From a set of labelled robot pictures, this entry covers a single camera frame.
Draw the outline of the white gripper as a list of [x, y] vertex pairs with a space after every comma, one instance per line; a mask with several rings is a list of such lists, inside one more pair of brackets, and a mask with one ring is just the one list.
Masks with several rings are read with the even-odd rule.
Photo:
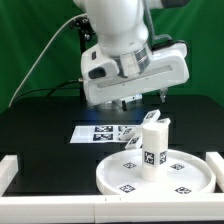
[[[187, 53], [185, 43], [173, 43], [154, 51], [145, 44], [137, 51], [107, 55], [116, 61], [119, 73], [92, 81], [83, 79], [86, 99], [91, 105], [98, 105], [161, 89], [159, 96], [164, 103], [168, 87], [185, 83], [189, 78]], [[128, 110], [125, 100], [121, 100], [121, 108]]]

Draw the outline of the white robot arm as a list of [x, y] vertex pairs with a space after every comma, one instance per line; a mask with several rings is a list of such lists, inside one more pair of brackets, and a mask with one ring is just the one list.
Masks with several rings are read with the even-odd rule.
[[187, 44], [155, 40], [150, 11], [177, 8], [190, 0], [73, 0], [87, 14], [98, 43], [81, 58], [86, 100], [100, 105], [164, 90], [189, 78]]

